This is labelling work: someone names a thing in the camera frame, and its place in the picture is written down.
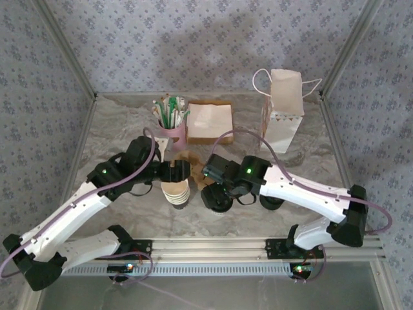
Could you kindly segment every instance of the blue patterned wallpaper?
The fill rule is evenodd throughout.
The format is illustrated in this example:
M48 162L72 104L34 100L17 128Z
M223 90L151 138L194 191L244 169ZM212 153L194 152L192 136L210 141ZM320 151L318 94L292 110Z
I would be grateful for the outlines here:
M29 0L0 1L0 240L58 205L90 100ZM0 261L5 257L0 245ZM15 309L22 276L0 281Z
M252 89L262 67L325 78L365 3L46 1L96 92Z
M405 309L413 309L413 3L387 0L329 98L354 181L386 208L382 237ZM373 227L385 223L373 212Z

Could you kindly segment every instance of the white cord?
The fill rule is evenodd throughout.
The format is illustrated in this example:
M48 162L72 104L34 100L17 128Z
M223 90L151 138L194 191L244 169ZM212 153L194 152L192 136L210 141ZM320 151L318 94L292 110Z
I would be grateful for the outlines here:
M318 87L318 85L320 85L320 83L322 82L322 80L323 80L323 79L312 79L311 81L303 82L303 84L307 84L307 83L313 83L313 82L315 82L315 81L318 81L318 83L313 87L313 89L312 89L307 95L304 95L303 98L311 95L312 92L316 90L316 88Z
M268 75L268 78L270 79L270 81L271 81L271 83L272 83L272 79L271 79L270 73L269 73L266 69L261 68L261 69L259 69L256 73L254 73L254 75L252 76L252 86L253 86L254 89L255 89L256 91L258 91L260 94L266 95L267 97L270 97L270 98L271 98L271 95L270 95L270 94L266 94L265 92L260 91L260 90L256 87L256 84L255 84L255 81L254 81L254 80L256 79L256 76L257 76L258 72L260 72L260 71L265 71L265 72L267 73L267 75Z

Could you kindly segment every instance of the gray table surface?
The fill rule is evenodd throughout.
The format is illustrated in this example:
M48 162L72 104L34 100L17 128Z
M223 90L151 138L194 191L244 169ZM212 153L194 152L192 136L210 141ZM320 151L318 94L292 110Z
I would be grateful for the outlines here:
M264 98L259 94L191 95L185 99L225 99L233 102L234 128L258 132ZM152 100L158 96L99 96L93 122L77 172L74 188L86 180L94 167L112 155L125 151L129 143L142 135L143 127L156 131ZM334 151L330 144L317 102L305 102L305 116L286 154L280 158L291 173L331 186L342 186ZM205 161L209 145L191 145ZM268 152L258 151L258 141L247 134L235 134L232 145L216 150L228 160L241 162L252 154L270 160ZM135 238L156 236L285 236L291 225L320 217L308 209L285 202L277 211L268 211L259 203L243 206L234 202L224 215L211 212L203 205L200 192L190 182L190 202L183 210L175 210L154 182L150 194L136 198L124 194L102 210L77 232L76 236L100 233L113 224L121 224ZM136 185L134 192L144 191Z

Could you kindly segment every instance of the white paper bag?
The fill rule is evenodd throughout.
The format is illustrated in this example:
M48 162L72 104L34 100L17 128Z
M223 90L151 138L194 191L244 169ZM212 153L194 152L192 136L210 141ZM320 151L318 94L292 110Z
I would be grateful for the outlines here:
M271 94L258 90L254 80L258 72L265 71L271 81ZM303 84L317 81L315 87L303 96ZM271 76L265 69L259 69L252 78L254 88L264 94L265 103L261 113L261 136L277 153L285 153L303 120L303 98L311 94L322 79L302 82L301 73L292 70L273 69ZM268 150L261 144L262 150Z

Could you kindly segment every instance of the stack of paper cups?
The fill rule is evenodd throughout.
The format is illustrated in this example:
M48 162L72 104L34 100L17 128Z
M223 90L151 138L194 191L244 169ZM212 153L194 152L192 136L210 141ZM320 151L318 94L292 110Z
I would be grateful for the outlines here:
M190 194L188 179L177 183L161 182L161 188L166 200L168 200L175 209L183 209L188 204Z

